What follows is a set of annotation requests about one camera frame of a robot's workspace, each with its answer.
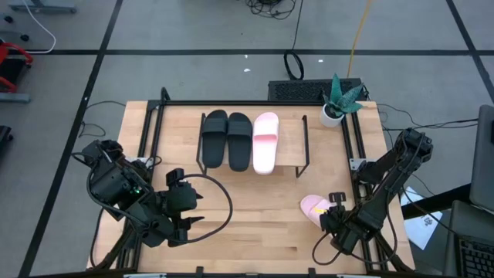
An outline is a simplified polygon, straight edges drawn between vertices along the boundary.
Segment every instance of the black keyboard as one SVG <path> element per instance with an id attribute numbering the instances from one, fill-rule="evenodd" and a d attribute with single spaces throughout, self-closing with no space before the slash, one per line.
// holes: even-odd
<path id="1" fill-rule="evenodd" d="M 329 96 L 331 93 L 332 80 L 287 80 L 269 81 L 268 100 L 323 100 L 323 94 Z M 345 93 L 349 89 L 359 86 L 359 78 L 340 80 L 341 90 Z M 357 100 L 366 100 L 367 95 L 362 90 Z"/>
<path id="2" fill-rule="evenodd" d="M 455 244 L 458 275 L 494 278 L 494 243 L 471 236 L 456 236 Z"/>

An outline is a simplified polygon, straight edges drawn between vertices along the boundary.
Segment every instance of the potted plant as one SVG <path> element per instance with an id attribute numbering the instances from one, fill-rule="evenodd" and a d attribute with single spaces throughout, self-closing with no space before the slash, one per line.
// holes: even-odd
<path id="1" fill-rule="evenodd" d="M 362 108 L 361 104 L 355 103 L 362 86 L 364 86 L 363 83 L 343 94 L 341 92 L 340 78 L 338 78 L 337 74 L 334 74 L 330 97 L 323 95 L 324 106 L 320 114 L 321 124 L 325 127 L 335 127 L 341 122 L 345 114 L 357 112 Z"/>

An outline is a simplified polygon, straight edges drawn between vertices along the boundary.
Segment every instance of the pink slide sandal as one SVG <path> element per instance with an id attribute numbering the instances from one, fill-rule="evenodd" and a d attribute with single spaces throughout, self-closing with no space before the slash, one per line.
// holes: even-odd
<path id="1" fill-rule="evenodd" d="M 307 195 L 300 202 L 300 208 L 302 209 L 303 214 L 319 228 L 321 227 L 319 215 L 322 215 L 333 205 L 333 203 L 318 195 Z"/>
<path id="2" fill-rule="evenodd" d="M 257 174 L 269 175 L 275 167 L 278 130 L 278 116 L 273 112 L 266 112 L 255 119 L 252 163 Z"/>

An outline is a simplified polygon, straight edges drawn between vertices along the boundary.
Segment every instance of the white cable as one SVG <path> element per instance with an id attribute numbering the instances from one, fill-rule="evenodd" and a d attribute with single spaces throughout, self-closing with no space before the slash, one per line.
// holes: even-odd
<path id="1" fill-rule="evenodd" d="M 29 15 L 32 17 L 32 20 L 34 20 L 36 23 L 38 23 L 39 27 L 41 27 L 43 30 L 45 30 L 53 38 L 53 45 L 50 49 L 48 49 L 46 51 L 26 51 L 26 52 L 30 53 L 30 54 L 47 54 L 47 53 L 52 52 L 52 50 L 55 48 L 56 37 L 47 28 L 45 28 L 45 26 L 43 26 L 41 23 L 39 23 L 39 21 L 34 17 L 34 15 L 32 15 L 31 9 L 29 8 L 29 6 L 25 2 L 25 0 L 22 0 L 22 2 L 24 2 L 24 6 L 28 10 Z"/>

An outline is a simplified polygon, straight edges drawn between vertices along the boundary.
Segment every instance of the wooden table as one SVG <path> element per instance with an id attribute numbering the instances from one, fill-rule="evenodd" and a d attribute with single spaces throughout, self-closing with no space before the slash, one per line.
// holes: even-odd
<path id="1" fill-rule="evenodd" d="M 365 151 L 368 158 L 379 158 L 387 149 L 376 103 L 362 104 L 364 108 L 358 115 Z M 128 157 L 137 156 L 146 106 L 146 101 L 127 103 L 118 142 Z M 261 113 L 272 111 L 278 114 L 281 125 L 284 121 L 300 120 L 307 115 L 310 165 L 298 179 L 293 167 L 276 166 L 275 171 L 267 176 L 257 175 L 252 166 L 240 173 L 233 172 L 228 165 L 208 169 L 208 175 L 217 178 L 232 197 L 234 212 L 231 222 L 220 233 L 197 243 L 177 248 L 168 248 L 165 242 L 155 248 L 142 246 L 139 271 L 193 273 L 196 266 L 203 266 L 206 273 L 307 273 L 309 267 L 316 268 L 317 273 L 365 273 L 364 264 L 351 256 L 340 256 L 329 266 L 318 266 L 311 259 L 313 246 L 323 233 L 300 211 L 300 200 L 309 194 L 327 196 L 330 192 L 345 192 L 347 201 L 344 205 L 348 209 L 354 206 L 342 128 L 324 127 L 319 122 L 320 107 L 166 106 L 157 151 L 163 163 L 154 171 L 153 187 L 156 191 L 166 190 L 165 175 L 174 168 L 183 168 L 185 174 L 200 172 L 195 162 L 200 118 L 202 113 L 215 109 L 226 110 L 228 114 L 242 112 L 252 122 Z M 348 120 L 348 125 L 356 153 L 351 120 Z M 153 130 L 151 124 L 146 155 L 151 149 Z M 189 181 L 204 196 L 198 200 L 198 208 L 185 216 L 205 216 L 190 230 L 189 238 L 192 239 L 221 225 L 228 214 L 228 203 L 211 182 L 200 178 Z M 398 198 L 391 203 L 390 214 L 398 234 L 398 255 L 405 264 L 414 268 Z M 117 241 L 123 223 L 103 214 L 94 253 L 97 262 Z M 393 246 L 387 221 L 383 235 Z M 337 252 L 330 246 L 329 238 L 316 251 L 319 261 L 329 261 Z M 374 254 L 372 259 L 376 261 L 374 243 L 371 242 L 370 246 Z M 361 244 L 354 252 L 362 256 Z"/>

